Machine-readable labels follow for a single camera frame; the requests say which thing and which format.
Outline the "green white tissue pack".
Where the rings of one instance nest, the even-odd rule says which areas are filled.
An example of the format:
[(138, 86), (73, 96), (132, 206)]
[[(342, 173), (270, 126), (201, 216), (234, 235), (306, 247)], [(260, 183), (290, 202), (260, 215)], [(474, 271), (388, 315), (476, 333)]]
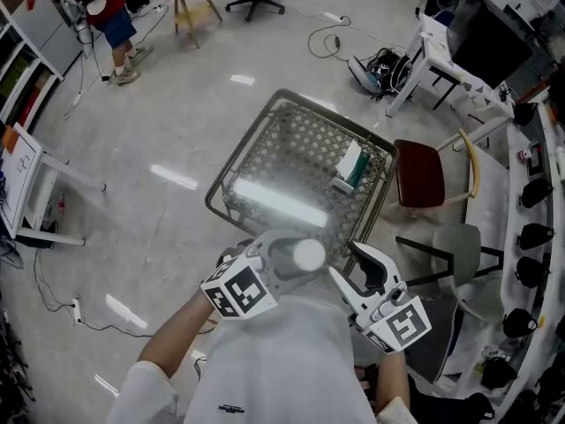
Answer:
[(343, 158), (336, 165), (336, 174), (331, 184), (345, 194), (352, 194), (358, 188), (370, 155), (356, 141), (348, 146)]

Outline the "grey cushion blue trim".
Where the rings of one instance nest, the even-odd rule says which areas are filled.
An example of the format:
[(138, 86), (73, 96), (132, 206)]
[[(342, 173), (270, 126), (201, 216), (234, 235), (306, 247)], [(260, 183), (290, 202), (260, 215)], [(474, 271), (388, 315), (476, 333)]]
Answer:
[(408, 366), (429, 383), (435, 383), (456, 339), (458, 302), (453, 297), (422, 300), (431, 330), (406, 350)]

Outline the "person's right forearm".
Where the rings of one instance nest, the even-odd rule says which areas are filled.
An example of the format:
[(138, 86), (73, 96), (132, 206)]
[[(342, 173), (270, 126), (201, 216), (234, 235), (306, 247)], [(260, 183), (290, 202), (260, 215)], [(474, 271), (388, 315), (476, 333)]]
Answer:
[(396, 398), (399, 398), (406, 408), (410, 409), (410, 383), (403, 352), (385, 355), (380, 361), (375, 393), (375, 413), (379, 414)]

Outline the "grey chair black frame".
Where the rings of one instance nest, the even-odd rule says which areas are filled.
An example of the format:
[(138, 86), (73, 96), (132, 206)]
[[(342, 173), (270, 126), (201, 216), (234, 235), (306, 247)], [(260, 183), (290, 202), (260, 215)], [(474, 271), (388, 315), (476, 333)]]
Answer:
[(400, 236), (395, 241), (431, 256), (432, 273), (408, 280), (409, 287), (437, 283), (466, 314), (488, 325), (502, 321), (504, 253), (483, 246), (478, 227), (467, 223), (441, 226), (430, 246)]

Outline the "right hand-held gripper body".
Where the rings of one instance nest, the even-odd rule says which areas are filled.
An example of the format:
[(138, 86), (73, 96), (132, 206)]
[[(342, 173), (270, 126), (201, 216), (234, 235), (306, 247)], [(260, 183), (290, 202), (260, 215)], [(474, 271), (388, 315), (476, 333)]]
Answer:
[(381, 296), (373, 295), (373, 311), (354, 313), (352, 325), (384, 353), (402, 352), (432, 328), (422, 300), (408, 293), (404, 281)]

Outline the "white desk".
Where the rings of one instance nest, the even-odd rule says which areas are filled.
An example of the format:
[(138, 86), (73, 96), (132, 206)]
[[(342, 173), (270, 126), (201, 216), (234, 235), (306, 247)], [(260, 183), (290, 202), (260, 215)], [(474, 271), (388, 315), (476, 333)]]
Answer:
[(448, 29), (435, 19), (421, 16), (415, 34), (404, 49), (410, 75), (402, 90), (385, 111), (393, 117), (411, 92), (423, 87), (439, 97), (435, 104), (448, 103), (465, 125), (471, 128), (473, 143), (487, 139), (514, 118), (514, 103), (502, 101), (497, 88), (465, 71), (452, 59), (448, 49)]

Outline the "black mesh chair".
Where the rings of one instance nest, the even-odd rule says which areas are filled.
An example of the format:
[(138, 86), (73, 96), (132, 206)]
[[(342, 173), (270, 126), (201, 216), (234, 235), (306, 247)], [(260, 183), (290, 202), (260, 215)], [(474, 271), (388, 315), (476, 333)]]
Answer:
[(466, 399), (428, 396), (409, 375), (410, 411), (418, 424), (480, 424), (492, 420), (495, 411), (488, 398), (474, 393)]

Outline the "person's white shirt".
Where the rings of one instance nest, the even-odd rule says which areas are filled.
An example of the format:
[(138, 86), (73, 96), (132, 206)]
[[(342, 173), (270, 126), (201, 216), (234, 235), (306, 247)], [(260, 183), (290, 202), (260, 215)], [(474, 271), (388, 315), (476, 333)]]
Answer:
[(375, 413), (354, 370), (344, 311), (306, 296), (220, 323), (185, 411), (171, 379), (137, 360), (106, 424), (418, 424), (399, 398)]

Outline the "wooden chair brown seat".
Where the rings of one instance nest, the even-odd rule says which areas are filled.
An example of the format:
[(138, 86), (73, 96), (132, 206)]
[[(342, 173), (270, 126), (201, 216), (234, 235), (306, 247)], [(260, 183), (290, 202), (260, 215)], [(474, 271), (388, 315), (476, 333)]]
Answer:
[[(440, 152), (453, 145), (458, 138), (467, 149), (472, 184), (467, 192), (447, 199)], [(394, 141), (394, 147), (398, 151), (395, 167), (398, 200), (388, 204), (387, 208), (425, 210), (477, 197), (481, 179), (479, 159), (471, 139), (463, 129), (459, 129), (457, 134), (437, 148), (401, 139)]]

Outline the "black cabinet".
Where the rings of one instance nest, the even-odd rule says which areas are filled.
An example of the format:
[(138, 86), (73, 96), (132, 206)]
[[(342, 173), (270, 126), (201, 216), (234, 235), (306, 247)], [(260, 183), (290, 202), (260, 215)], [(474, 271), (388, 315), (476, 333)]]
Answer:
[(463, 0), (447, 28), (452, 61), (498, 87), (532, 55), (512, 20), (489, 0)]

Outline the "small white table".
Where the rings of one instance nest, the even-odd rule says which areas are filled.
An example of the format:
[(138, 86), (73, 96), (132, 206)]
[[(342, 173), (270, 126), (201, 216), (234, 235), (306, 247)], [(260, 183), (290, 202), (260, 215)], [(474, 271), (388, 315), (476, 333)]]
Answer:
[(15, 139), (13, 149), (5, 149), (0, 155), (5, 191), (4, 202), (0, 205), (0, 220), (9, 237), (84, 246), (84, 238), (41, 229), (53, 187), (62, 174), (101, 192), (106, 191), (106, 184), (55, 158), (20, 124), (15, 124), (5, 132)]

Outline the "pile of black equipment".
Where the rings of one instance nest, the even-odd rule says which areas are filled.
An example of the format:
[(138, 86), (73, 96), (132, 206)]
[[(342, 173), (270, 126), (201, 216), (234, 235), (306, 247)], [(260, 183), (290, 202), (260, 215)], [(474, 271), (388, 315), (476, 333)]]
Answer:
[(21, 346), (3, 308), (0, 310), (0, 424), (29, 422), (28, 404), (35, 402)]

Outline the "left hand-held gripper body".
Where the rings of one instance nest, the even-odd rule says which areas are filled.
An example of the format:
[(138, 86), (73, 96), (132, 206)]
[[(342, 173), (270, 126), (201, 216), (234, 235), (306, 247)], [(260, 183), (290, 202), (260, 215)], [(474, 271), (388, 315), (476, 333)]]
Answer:
[(268, 289), (269, 268), (265, 245), (248, 241), (224, 250), (200, 289), (223, 319), (248, 320), (278, 306)]

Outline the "black backpack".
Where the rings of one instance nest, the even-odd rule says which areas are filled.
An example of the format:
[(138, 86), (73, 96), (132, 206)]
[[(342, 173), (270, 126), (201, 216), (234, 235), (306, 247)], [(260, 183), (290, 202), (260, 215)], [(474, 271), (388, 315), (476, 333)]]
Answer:
[(375, 101), (398, 94), (412, 70), (412, 62), (407, 56), (400, 56), (387, 48), (380, 49), (366, 64), (355, 56), (351, 56), (346, 64), (356, 82)]

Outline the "person's left forearm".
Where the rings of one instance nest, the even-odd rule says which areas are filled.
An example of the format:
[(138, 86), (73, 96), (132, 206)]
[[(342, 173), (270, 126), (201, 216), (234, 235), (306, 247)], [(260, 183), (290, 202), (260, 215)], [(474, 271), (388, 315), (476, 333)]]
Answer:
[(214, 310), (206, 294), (198, 289), (149, 339), (138, 361), (153, 363), (171, 378)]

